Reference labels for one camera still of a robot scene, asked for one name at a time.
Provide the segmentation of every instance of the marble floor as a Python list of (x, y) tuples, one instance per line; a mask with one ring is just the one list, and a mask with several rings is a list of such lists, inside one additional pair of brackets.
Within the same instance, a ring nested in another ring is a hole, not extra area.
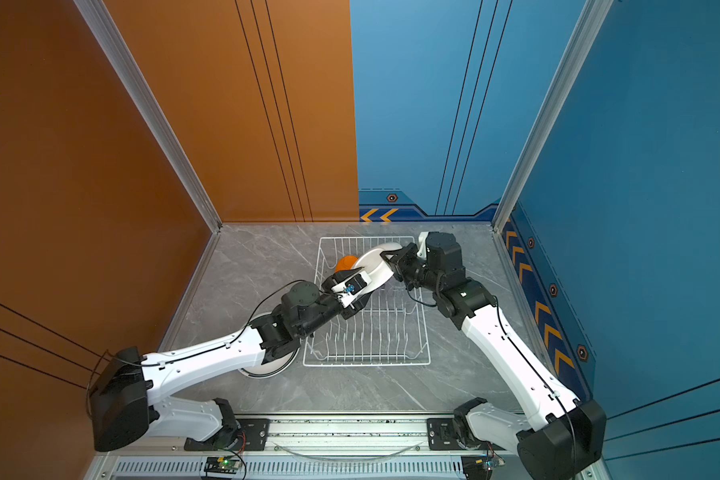
[[(509, 322), (528, 342), (528, 323), (510, 291), (509, 278), (489, 225), (466, 223), (230, 224), (222, 228), (171, 348), (182, 348), (238, 330), (261, 298), (290, 280), (313, 281), (323, 236), (413, 236), (422, 230), (452, 233), (468, 274), (499, 298)], [(265, 302), (271, 310), (281, 294)], [(450, 412), (476, 396), (499, 408), (519, 405), (480, 350), (435, 308), (426, 308), (431, 363), (426, 366), (304, 366), (302, 352), (284, 372), (251, 379), (231, 372), (177, 396), (221, 397), (236, 412)]]

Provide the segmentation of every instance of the wire dish rack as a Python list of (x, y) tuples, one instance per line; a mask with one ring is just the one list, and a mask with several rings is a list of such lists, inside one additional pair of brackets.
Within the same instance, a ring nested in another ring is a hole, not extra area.
[[(334, 273), (346, 255), (360, 257), (374, 246), (412, 236), (324, 236), (318, 246), (315, 283)], [(422, 290), (411, 292), (422, 300)], [(357, 315), (337, 316), (304, 344), (305, 366), (410, 366), (429, 365), (429, 340), (424, 308), (414, 302), (403, 284), (390, 279), (376, 289)]]

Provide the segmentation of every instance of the black cable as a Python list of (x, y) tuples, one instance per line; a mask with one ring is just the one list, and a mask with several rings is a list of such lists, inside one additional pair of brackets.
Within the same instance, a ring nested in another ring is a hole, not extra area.
[(81, 349), (83, 349), (83, 350), (85, 350), (85, 351), (87, 351), (87, 352), (91, 352), (91, 353), (93, 353), (93, 354), (96, 355), (96, 356), (99, 355), (99, 354), (96, 353), (95, 351), (93, 351), (93, 350), (91, 350), (91, 349), (85, 348), (84, 346), (82, 346), (82, 345), (79, 344), (78, 342), (76, 342), (76, 341), (74, 341), (74, 340), (70, 340), (70, 339), (68, 339), (66, 336), (61, 335), (60, 333), (55, 332), (55, 331), (49, 329), (48, 327), (46, 327), (46, 326), (43, 325), (42, 323), (40, 323), (40, 322), (35, 322), (34, 320), (32, 320), (31, 318), (29, 318), (28, 316), (22, 315), (21, 313), (19, 313), (19, 312), (17, 312), (16, 310), (10, 308), (9, 306), (6, 306), (6, 305), (4, 305), (4, 304), (2, 304), (2, 303), (0, 303), (0, 306), (3, 307), (4, 309), (6, 309), (7, 311), (11, 312), (11, 313), (14, 313), (14, 314), (16, 314), (16, 315), (19, 315), (21, 318), (23, 318), (23, 319), (26, 320), (26, 321), (31, 322), (31, 323), (34, 323), (34, 324), (37, 325), (39, 328), (44, 329), (44, 330), (47, 330), (48, 332), (51, 332), (51, 333), (53, 333), (54, 335), (56, 335), (56, 336), (58, 336), (58, 337), (61, 337), (61, 338), (63, 338), (64, 340), (67, 340), (68, 342), (77, 345), (79, 348), (81, 348)]
[(334, 296), (334, 297), (338, 298), (338, 293), (326, 292), (325, 290), (323, 290), (323, 289), (320, 288), (320, 287), (318, 287), (318, 290), (320, 291), (320, 293), (322, 293), (322, 294), (324, 294), (324, 295), (331, 295), (331, 296)]
[(81, 364), (77, 363), (77, 362), (74, 361), (74, 360), (69, 360), (69, 359), (68, 359), (67, 357), (65, 357), (65, 356), (59, 355), (59, 354), (56, 353), (56, 352), (52, 352), (52, 351), (48, 350), (47, 348), (44, 348), (44, 347), (42, 347), (42, 346), (39, 346), (37, 343), (30, 342), (29, 340), (26, 340), (26, 339), (20, 337), (19, 335), (15, 335), (15, 334), (7, 331), (7, 330), (3, 330), (3, 329), (0, 328), (0, 332), (5, 333), (6, 335), (10, 335), (10, 336), (12, 336), (12, 337), (15, 338), (15, 339), (21, 340), (22, 342), (29, 343), (29, 344), (32, 345), (33, 347), (39, 348), (40, 350), (43, 350), (44, 352), (47, 352), (47, 353), (49, 353), (49, 354), (51, 354), (51, 355), (53, 355), (53, 356), (56, 356), (56, 357), (58, 357), (58, 358), (60, 358), (60, 359), (62, 359), (62, 360), (66, 360), (66, 361), (68, 361), (69, 363), (73, 363), (73, 364), (77, 365), (78, 367), (80, 367), (80, 368), (82, 368), (82, 369), (88, 370), (89, 372), (90, 372), (90, 371), (95, 371), (95, 370), (89, 369), (89, 368), (86, 367), (85, 365), (81, 365)]
[[(248, 321), (246, 322), (245, 325), (242, 326), (242, 329), (240, 330), (240, 333), (238, 333), (237, 336), (236, 336), (234, 339), (230, 340), (229, 343), (234, 343), (235, 341), (237, 341), (237, 339), (240, 338), (240, 335), (242, 335), (242, 333), (246, 331), (246, 328), (248, 327), (248, 325), (250, 325), (251, 321), (253, 320), (253, 316), (256, 314), (256, 311), (259, 309), (259, 307), (262, 305), (262, 303), (268, 301), (272, 296), (274, 296), (274, 295), (275, 295), (276, 293), (278, 293), (280, 290), (286, 288), (288, 285), (292, 285), (292, 284), (298, 283), (298, 282), (307, 282), (307, 280), (294, 280), (293, 282), (288, 282), (288, 283), (286, 283), (285, 285), (283, 285), (283, 286), (281, 286), (280, 288), (278, 288), (277, 290), (275, 290), (274, 292), (272, 292), (272, 293), (270, 293), (269, 295), (267, 295), (266, 297), (264, 297), (264, 300), (262, 300), (261, 302), (259, 302), (259, 305), (256, 305), (256, 308), (253, 309), (253, 312), (251, 312), (250, 317), (248, 317)], [(181, 358), (179, 358), (179, 359), (176, 359), (176, 360), (169, 360), (169, 361), (165, 362), (165, 364), (166, 364), (166, 365), (169, 365), (169, 364), (171, 364), (171, 363), (181, 362), (182, 360), (188, 360), (188, 359), (194, 358), (194, 357), (196, 357), (196, 356), (198, 356), (198, 355), (202, 355), (202, 354), (204, 354), (204, 353), (208, 353), (208, 352), (212, 352), (212, 351), (214, 351), (214, 350), (222, 349), (222, 348), (226, 347), (226, 344), (227, 344), (227, 342), (224, 342), (224, 343), (222, 343), (222, 344), (219, 345), (219, 346), (214, 346), (213, 348), (208, 349), (208, 350), (203, 350), (202, 352), (193, 353), (192, 355), (188, 355), (188, 356), (183, 356), (183, 357), (181, 357)], [(108, 350), (105, 352), (105, 354), (107, 354), (107, 353), (108, 353), (110, 356), (112, 356), (113, 358), (115, 358), (111, 353), (109, 353)], [(126, 362), (125, 360), (121, 360), (120, 358), (117, 358), (117, 361), (118, 361), (118, 362), (125, 363), (126, 365), (140, 366), (140, 367), (145, 367), (145, 366), (160, 366), (160, 363), (147, 363), (147, 364), (143, 364), (143, 363), (131, 363), (131, 362)]]
[(26, 363), (20, 362), (19, 360), (13, 360), (13, 359), (8, 358), (8, 357), (6, 357), (6, 356), (4, 356), (4, 355), (1, 355), (1, 354), (0, 354), (0, 358), (3, 359), (3, 360), (8, 360), (9, 362), (13, 362), (13, 363), (15, 363), (15, 364), (17, 364), (17, 365), (25, 366), (25, 367), (27, 367), (29, 370), (35, 370), (36, 372), (42, 373), (43, 375), (48, 375), (49, 377), (55, 378), (55, 379), (57, 379), (57, 380), (61, 380), (61, 381), (64, 382), (64, 383), (69, 383), (70, 385), (74, 385), (74, 386), (79, 387), (79, 388), (81, 388), (81, 389), (84, 389), (84, 388), (85, 388), (84, 386), (78, 385), (78, 384), (75, 383), (75, 382), (70, 382), (70, 381), (67, 380), (67, 379), (62, 379), (60, 376), (56, 376), (56, 375), (54, 375), (53, 373), (48, 373), (48, 372), (44, 372), (43, 370), (36, 369), (36, 368), (34, 368), (33, 366), (29, 366), (29, 365), (27, 365)]
[(713, 414), (715, 414), (715, 413), (720, 413), (720, 408), (716, 408), (716, 409), (714, 409), (714, 410), (710, 410), (710, 411), (704, 412), (704, 413), (699, 413), (699, 414), (697, 414), (697, 415), (693, 415), (693, 416), (690, 416), (690, 417), (678, 418), (677, 420), (672, 420), (672, 422), (666, 422), (666, 423), (662, 423), (661, 425), (657, 425), (657, 426), (653, 426), (653, 427), (648, 427), (648, 428), (643, 428), (643, 429), (641, 429), (641, 430), (637, 430), (636, 432), (625, 433), (625, 434), (623, 434), (623, 435), (619, 435), (619, 436), (616, 436), (616, 437), (606, 438), (606, 439), (604, 440), (604, 442), (610, 442), (611, 440), (617, 440), (618, 438), (624, 438), (624, 437), (636, 435), (636, 434), (638, 434), (638, 433), (648, 432), (649, 430), (655, 430), (656, 428), (662, 428), (662, 427), (666, 427), (666, 426), (670, 426), (670, 425), (675, 425), (676, 423), (687, 422), (688, 420), (693, 420), (694, 418), (706, 417), (706, 416), (708, 416), (708, 415), (713, 415)]
[[(309, 202), (309, 190), (307, 190), (307, 178), (304, 176), (304, 167), (302, 166), (302, 154), (298, 151), (298, 139), (296, 137), (296, 126), (293, 124), (293, 113), (291, 113), (291, 104), (288, 101), (288, 89), (286, 88), (286, 77), (282, 74), (282, 64), (280, 64), (280, 53), (277, 51), (277, 40), (275, 40), (275, 29), (272, 26), (272, 16), (269, 15), (269, 3), (264, 0), (264, 6), (266, 6), (266, 16), (269, 19), (269, 30), (272, 32), (272, 44), (275, 45), (275, 56), (277, 56), (277, 66), (280, 69), (280, 80), (282, 81), (282, 92), (286, 94), (286, 106), (288, 107), (288, 116), (291, 119), (291, 131), (293, 132), (293, 143), (296, 144), (296, 158), (298, 159), (298, 168), (302, 172), (302, 182), (304, 183), (304, 195), (307, 197), (307, 207), (309, 207), (309, 218), (312, 222), (315, 221), (314, 215), (312, 215), (312, 204)], [(283, 140), (286, 139), (286, 133), (283, 131)]]
[(469, 61), (472, 59), (472, 48), (474, 48), (474, 39), (478, 34), (478, 24), (480, 23), (480, 12), (483, 11), (483, 0), (480, 0), (480, 8), (478, 8), (478, 19), (474, 22), (474, 32), (472, 33), (472, 43), (469, 45), (469, 55), (467, 56), (467, 67), (464, 69), (464, 80), (461, 81), (461, 93), (458, 96), (458, 104), (456, 105), (456, 117), (454, 118), (454, 127), (451, 130), (451, 141), (448, 142), (448, 152), (445, 154), (445, 166), (443, 167), (443, 177), (440, 180), (440, 191), (438, 192), (438, 202), (434, 206), (434, 214), (438, 214), (440, 210), (440, 197), (443, 194), (443, 184), (445, 184), (445, 172), (448, 171), (448, 157), (451, 156), (451, 146), (454, 142), (454, 134), (456, 133), (456, 121), (458, 120), (458, 111), (461, 109), (461, 98), (464, 96), (464, 86), (467, 84), (467, 72), (469, 72)]
[(291, 150), (288, 148), (288, 140), (286, 139), (286, 128), (282, 126), (282, 116), (280, 115), (280, 106), (277, 103), (277, 95), (275, 94), (275, 84), (272, 82), (272, 73), (269, 71), (269, 62), (266, 59), (266, 51), (264, 50), (264, 41), (262, 40), (262, 32), (259, 29), (259, 19), (256, 17), (256, 9), (253, 7), (253, 0), (250, 0), (251, 11), (253, 12), (253, 21), (256, 24), (256, 32), (259, 34), (259, 44), (262, 47), (262, 55), (264, 55), (264, 66), (266, 67), (266, 74), (269, 77), (269, 87), (272, 89), (272, 98), (275, 100), (275, 110), (277, 111), (277, 118), (280, 122), (280, 131), (282, 131), (282, 141), (286, 144), (286, 154), (288, 155), (288, 165), (291, 167), (291, 176), (293, 177), (293, 187), (296, 188), (296, 199), (298, 200), (298, 208), (302, 212), (302, 221), (306, 222), (306, 216), (304, 215), (304, 206), (302, 205), (302, 196), (298, 192), (298, 183), (296, 182), (296, 171), (293, 169), (293, 161), (291, 160)]
[(434, 281), (434, 294), (439, 299), (443, 298), (440, 293), (440, 279), (443, 277), (443, 274), (445, 274), (445, 272), (438, 270), (438, 277)]
[(243, 460), (242, 457), (237, 452), (235, 452), (233, 450), (227, 450), (227, 451), (240, 459), (240, 462), (242, 463), (242, 467), (245, 469), (242, 472), (242, 480), (246, 480), (246, 475), (248, 475), (248, 466), (246, 465), (246, 461)]
[(90, 377), (88, 377), (88, 383), (85, 386), (85, 413), (86, 413), (86, 415), (88, 415), (88, 418), (90, 418), (91, 420), (93, 420), (94, 418), (90, 414), (90, 404), (88, 403), (88, 392), (90, 391), (90, 383), (94, 380), (94, 374), (96, 373), (96, 370), (99, 368), (99, 364), (101, 363), (101, 360), (104, 359), (106, 352), (108, 352), (108, 350), (105, 351), (104, 353), (102, 353), (101, 356), (99, 357), (99, 361), (96, 362), (96, 366), (94, 367), (94, 370), (90, 373)]
[(618, 460), (619, 458), (629, 458), (629, 457), (646, 455), (649, 453), (666, 452), (667, 450), (674, 450), (675, 448), (693, 447), (693, 446), (697, 446), (697, 445), (704, 445), (705, 443), (714, 443), (714, 442), (720, 442), (720, 437), (710, 438), (707, 440), (699, 440), (698, 442), (684, 443), (682, 445), (675, 445), (675, 446), (671, 446), (671, 447), (657, 448), (655, 450), (648, 450), (646, 452), (638, 452), (638, 453), (631, 453), (629, 455), (622, 455), (622, 456), (618, 456), (618, 457), (603, 458), (603, 460), (605, 462), (609, 462), (611, 460)]
[(639, 406), (639, 407), (632, 408), (631, 410), (627, 410), (626, 412), (622, 412), (622, 413), (618, 413), (618, 414), (616, 414), (616, 415), (614, 415), (614, 416), (610, 416), (610, 417), (608, 417), (608, 420), (611, 420), (611, 419), (616, 418), (616, 417), (621, 417), (622, 415), (626, 415), (627, 413), (632, 413), (632, 412), (634, 412), (634, 411), (636, 411), (636, 410), (640, 410), (641, 408), (646, 408), (646, 407), (648, 407), (648, 406), (655, 405), (655, 404), (657, 404), (657, 403), (659, 403), (659, 402), (663, 402), (664, 400), (669, 400), (670, 398), (675, 398), (675, 397), (677, 397), (677, 396), (684, 395), (684, 394), (686, 394), (686, 393), (688, 393), (688, 392), (692, 392), (693, 390), (698, 390), (698, 389), (700, 389), (700, 388), (703, 388), (703, 387), (705, 387), (705, 386), (710, 386), (711, 384), (713, 384), (713, 383), (718, 383), (718, 382), (720, 382), (720, 378), (719, 378), (719, 379), (710, 380), (709, 382), (702, 383), (701, 385), (697, 385), (697, 386), (695, 386), (695, 387), (693, 387), (693, 388), (691, 388), (691, 389), (683, 390), (683, 391), (678, 392), (678, 393), (675, 393), (675, 394), (673, 394), (673, 395), (666, 396), (666, 397), (664, 397), (664, 398), (659, 398), (658, 400), (654, 400), (654, 401), (652, 401), (652, 402), (650, 402), (650, 403), (646, 403), (645, 405), (641, 405), (641, 406)]
[(277, 162), (280, 164), (280, 173), (282, 173), (282, 182), (286, 186), (286, 193), (288, 193), (288, 203), (291, 205), (291, 212), (293, 213), (293, 221), (298, 222), (296, 219), (296, 209), (293, 208), (293, 200), (291, 200), (291, 191), (288, 189), (288, 181), (286, 181), (286, 171), (282, 167), (282, 160), (280, 159), (280, 150), (277, 149), (277, 142), (275, 141), (275, 131), (272, 129), (272, 122), (269, 120), (269, 113), (266, 110), (266, 102), (264, 101), (264, 91), (262, 90), (261, 82), (259, 82), (259, 74), (256, 72), (256, 63), (253, 61), (253, 53), (251, 53), (251, 45), (248, 43), (248, 34), (246, 34), (246, 26), (242, 24), (242, 14), (240, 14), (240, 5), (235, 0), (235, 7), (237, 8), (237, 16), (240, 18), (240, 28), (242, 29), (242, 37), (246, 40), (246, 46), (248, 47), (248, 56), (251, 59), (251, 66), (253, 67), (253, 76), (256, 77), (256, 84), (259, 86), (259, 95), (262, 98), (262, 106), (264, 107), (264, 116), (266, 116), (266, 122), (269, 125), (269, 133), (272, 136), (272, 144), (275, 146), (275, 153), (277, 154)]
[[(501, 40), (504, 39), (504, 30), (507, 29), (507, 20), (509, 20), (509, 13), (512, 11), (512, 1), (509, 2), (509, 9), (507, 10), (507, 16), (504, 18), (504, 27), (501, 29), (501, 36), (499, 37), (499, 45), (496, 47), (496, 55), (494, 55), (494, 64), (490, 67), (490, 75), (488, 76), (488, 84), (485, 86), (485, 93), (483, 94), (483, 103), (480, 104), (480, 113), (478, 113), (478, 121), (474, 126), (474, 132), (472, 133), (472, 141), (469, 145), (469, 151), (467, 152), (467, 159), (464, 161), (464, 168), (461, 171), (461, 180), (458, 184), (458, 191), (456, 192), (456, 200), (454, 200), (454, 207), (451, 210), (451, 215), (456, 211), (456, 203), (458, 202), (458, 196), (461, 193), (461, 184), (464, 182), (464, 174), (467, 172), (467, 166), (469, 165), (469, 156), (472, 153), (472, 145), (474, 145), (474, 138), (477, 136), (478, 127), (480, 126), (480, 117), (483, 115), (483, 107), (485, 106), (485, 98), (488, 96), (488, 88), (490, 87), (490, 80), (494, 76), (494, 68), (496, 68), (496, 59), (499, 56), (499, 50), (501, 50)], [(456, 169), (454, 169), (454, 178), (456, 177)], [(451, 188), (453, 188), (453, 180), (451, 179)]]
[(461, 143), (458, 147), (458, 153), (456, 154), (456, 165), (454, 166), (454, 174), (453, 177), (451, 177), (451, 186), (448, 188), (448, 196), (445, 197), (445, 208), (443, 210), (443, 215), (446, 215), (448, 212), (448, 202), (451, 201), (451, 193), (453, 192), (454, 188), (454, 179), (456, 178), (456, 172), (458, 172), (458, 160), (461, 157), (461, 149), (464, 146), (464, 138), (467, 135), (467, 128), (469, 128), (469, 119), (472, 115), (472, 105), (474, 104), (474, 96), (478, 92), (478, 85), (480, 84), (480, 73), (483, 71), (483, 62), (485, 61), (485, 53), (488, 50), (488, 41), (490, 40), (490, 33), (494, 29), (494, 20), (496, 19), (496, 9), (499, 6), (498, 0), (496, 1), (496, 4), (494, 5), (494, 14), (490, 17), (490, 25), (488, 26), (488, 36), (485, 38), (485, 46), (483, 46), (483, 56), (480, 57), (480, 67), (478, 68), (478, 78), (474, 81), (474, 89), (472, 90), (472, 99), (469, 101), (469, 110), (467, 110), (467, 121), (464, 122), (464, 131), (461, 133)]
[(411, 295), (411, 291), (408, 290), (407, 287), (405, 287), (405, 291), (408, 292), (408, 296), (411, 297), (411, 300), (412, 300), (413, 302), (421, 303), (423, 306), (437, 306), (436, 303), (424, 303), (424, 302), (422, 302), (421, 300), (416, 300), (415, 298), (413, 298), (413, 295)]
[(560, 401), (560, 398), (555, 395), (554, 390), (552, 387), (549, 386), (549, 383), (547, 383), (547, 380), (544, 379), (544, 377), (536, 370), (533, 366), (533, 364), (528, 361), (528, 359), (525, 357), (523, 352), (518, 348), (518, 346), (515, 344), (515, 342), (512, 341), (510, 336), (507, 334), (507, 331), (504, 329), (504, 324), (501, 322), (501, 315), (499, 313), (499, 298), (494, 296), (496, 299), (496, 318), (499, 322), (499, 326), (501, 327), (501, 331), (504, 332), (504, 336), (507, 338), (507, 340), (512, 344), (512, 346), (518, 351), (521, 357), (523, 357), (523, 360), (528, 364), (531, 370), (534, 371), (537, 377), (539, 377), (539, 380), (542, 381), (545, 387), (547, 387), (547, 390), (551, 392), (551, 395), (557, 400), (557, 403), (560, 404), (560, 408), (563, 409), (563, 413), (565, 414), (566, 419), (568, 420), (568, 426), (570, 427), (570, 437), (573, 439), (574, 443), (572, 445), (572, 449), (570, 451), (571, 461), (573, 462), (572, 468), (573, 468), (573, 475), (570, 477), (573, 479), (576, 477), (576, 433), (574, 432), (574, 423), (570, 420), (570, 415), (568, 415), (568, 411), (565, 409), (565, 406)]

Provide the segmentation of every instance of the orange object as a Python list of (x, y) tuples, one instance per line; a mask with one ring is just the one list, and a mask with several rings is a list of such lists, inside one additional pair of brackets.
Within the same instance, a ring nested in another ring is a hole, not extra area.
[(336, 263), (336, 269), (333, 272), (336, 273), (340, 270), (352, 270), (352, 265), (354, 265), (356, 261), (358, 261), (356, 256), (346, 255)]

